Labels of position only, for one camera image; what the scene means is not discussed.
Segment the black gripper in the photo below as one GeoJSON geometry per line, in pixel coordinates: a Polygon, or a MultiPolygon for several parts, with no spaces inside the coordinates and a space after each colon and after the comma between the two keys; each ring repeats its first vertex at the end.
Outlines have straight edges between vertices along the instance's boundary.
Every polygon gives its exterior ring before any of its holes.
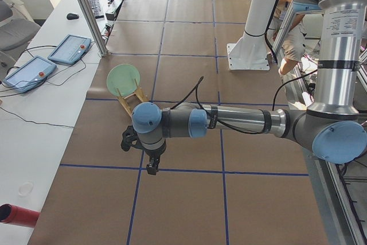
{"type": "MultiPolygon", "coordinates": [[[[133,126],[127,126],[122,133],[121,148],[123,151],[129,151],[132,147],[140,149],[140,140],[133,126]]],[[[159,171],[159,157],[150,157],[146,170],[149,175],[156,175],[159,171]]]]}

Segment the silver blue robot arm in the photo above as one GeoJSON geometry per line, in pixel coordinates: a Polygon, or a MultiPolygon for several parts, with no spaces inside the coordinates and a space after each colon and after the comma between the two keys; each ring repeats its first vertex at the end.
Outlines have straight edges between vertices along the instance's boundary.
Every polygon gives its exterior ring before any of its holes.
{"type": "Polygon", "coordinates": [[[359,157],[366,148],[366,131],[357,121],[353,96],[366,0],[294,0],[293,8],[297,13],[324,13],[314,101],[306,111],[187,102],[160,109],[153,103],[141,103],[134,108],[132,124],[122,134],[122,149],[143,150],[149,156],[148,173],[156,174],[168,138],[198,138],[218,128],[252,135],[270,133],[334,164],[359,157]]]}

